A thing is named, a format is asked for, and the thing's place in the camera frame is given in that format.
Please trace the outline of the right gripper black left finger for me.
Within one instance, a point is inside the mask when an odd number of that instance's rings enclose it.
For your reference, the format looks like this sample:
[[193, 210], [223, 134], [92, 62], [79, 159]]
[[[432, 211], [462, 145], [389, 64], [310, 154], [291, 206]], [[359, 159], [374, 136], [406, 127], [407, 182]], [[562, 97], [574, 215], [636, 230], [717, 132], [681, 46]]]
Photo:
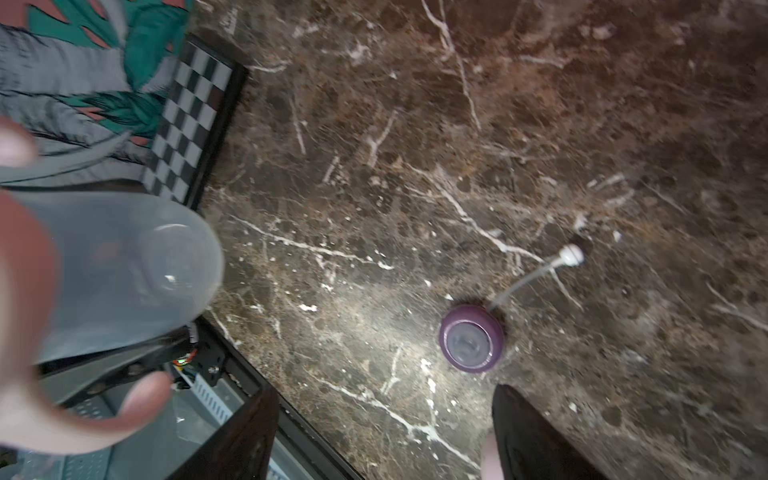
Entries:
[[266, 479], [279, 413], [278, 392], [264, 387], [168, 479]]

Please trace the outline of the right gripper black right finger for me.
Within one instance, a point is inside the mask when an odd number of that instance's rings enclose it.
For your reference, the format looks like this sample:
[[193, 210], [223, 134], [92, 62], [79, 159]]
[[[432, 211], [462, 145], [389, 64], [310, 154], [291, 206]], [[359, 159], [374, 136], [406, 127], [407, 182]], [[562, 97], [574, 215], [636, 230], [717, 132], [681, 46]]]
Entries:
[[492, 479], [606, 477], [512, 386], [495, 387], [492, 420]]

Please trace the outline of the purple bottle collar with straw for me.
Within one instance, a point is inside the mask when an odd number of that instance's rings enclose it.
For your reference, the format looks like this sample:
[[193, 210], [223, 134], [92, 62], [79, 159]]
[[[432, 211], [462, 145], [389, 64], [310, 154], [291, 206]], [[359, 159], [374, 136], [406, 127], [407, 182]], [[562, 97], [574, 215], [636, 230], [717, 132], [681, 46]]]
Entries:
[[497, 294], [487, 305], [461, 304], [442, 319], [439, 346], [448, 362], [458, 370], [480, 374], [491, 370], [501, 359], [504, 329], [495, 311], [516, 291], [560, 267], [576, 267], [585, 260], [583, 250], [576, 244], [564, 245], [550, 260], [524, 275], [506, 290]]

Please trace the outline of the clear plastic baby bottle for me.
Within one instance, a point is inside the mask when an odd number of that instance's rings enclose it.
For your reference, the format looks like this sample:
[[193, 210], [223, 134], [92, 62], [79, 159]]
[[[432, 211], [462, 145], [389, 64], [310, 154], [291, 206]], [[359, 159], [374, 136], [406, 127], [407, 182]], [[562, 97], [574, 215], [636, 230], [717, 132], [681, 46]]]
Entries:
[[206, 221], [132, 192], [13, 192], [51, 236], [56, 299], [37, 364], [119, 349], [183, 327], [220, 286], [224, 255]]

